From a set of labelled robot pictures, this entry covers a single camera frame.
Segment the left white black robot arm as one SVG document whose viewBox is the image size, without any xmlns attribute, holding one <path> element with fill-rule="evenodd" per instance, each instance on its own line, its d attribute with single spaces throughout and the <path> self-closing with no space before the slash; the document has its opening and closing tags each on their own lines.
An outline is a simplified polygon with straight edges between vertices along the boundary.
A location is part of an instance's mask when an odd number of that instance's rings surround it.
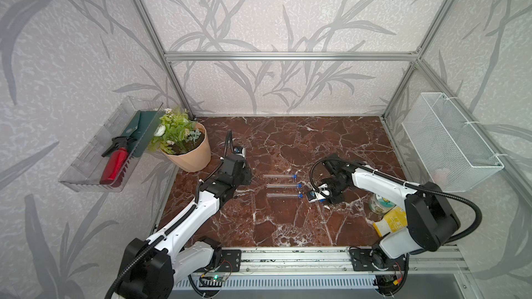
<svg viewBox="0 0 532 299">
<path fill-rule="evenodd" d="M 106 293 L 122 298 L 167 298 L 175 283 L 207 267 L 215 249 L 205 241 L 186 243 L 216 214 L 252 171 L 244 152 L 224 156 L 213 175 L 199 182 L 194 199 L 168 224 L 147 239 L 133 239 L 124 251 L 116 280 Z"/>
</svg>

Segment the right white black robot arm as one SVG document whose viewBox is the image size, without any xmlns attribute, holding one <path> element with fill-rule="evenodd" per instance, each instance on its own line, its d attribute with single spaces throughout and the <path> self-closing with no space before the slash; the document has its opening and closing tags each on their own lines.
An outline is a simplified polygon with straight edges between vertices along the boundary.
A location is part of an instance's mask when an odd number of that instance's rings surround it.
<svg viewBox="0 0 532 299">
<path fill-rule="evenodd" d="M 396 259 L 418 250 L 437 251 L 458 231 L 461 223 L 441 189 L 429 183 L 415 185 L 361 163 L 329 157 L 319 161 L 331 175 L 322 184 L 328 199 L 347 188 L 359 188 L 389 200 L 404 210 L 406 227 L 385 235 L 375 253 Z"/>
</svg>

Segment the clear test tube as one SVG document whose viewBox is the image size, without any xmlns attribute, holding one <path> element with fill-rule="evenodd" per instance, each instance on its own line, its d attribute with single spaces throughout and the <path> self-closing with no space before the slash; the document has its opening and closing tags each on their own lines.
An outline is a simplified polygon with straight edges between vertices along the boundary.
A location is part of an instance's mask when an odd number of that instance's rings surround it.
<svg viewBox="0 0 532 299">
<path fill-rule="evenodd" d="M 280 192 L 269 192 L 267 193 L 267 197 L 268 198 L 295 198 L 295 199 L 300 199 L 298 197 L 300 193 L 280 193 Z"/>
<path fill-rule="evenodd" d="M 292 175 L 293 174 L 264 174 L 263 177 L 273 179 L 293 179 Z"/>
<path fill-rule="evenodd" d="M 297 184 L 267 184 L 267 188 L 298 188 Z"/>
</svg>

